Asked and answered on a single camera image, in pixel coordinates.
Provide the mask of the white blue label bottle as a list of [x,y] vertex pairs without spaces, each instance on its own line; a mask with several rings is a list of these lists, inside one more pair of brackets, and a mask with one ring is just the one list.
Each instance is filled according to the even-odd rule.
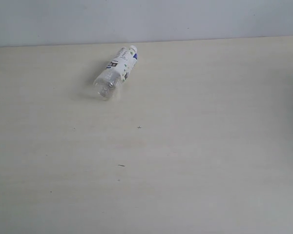
[[138,60],[137,47],[131,45],[122,47],[106,68],[94,80],[96,93],[108,100],[113,96],[118,86],[127,80]]

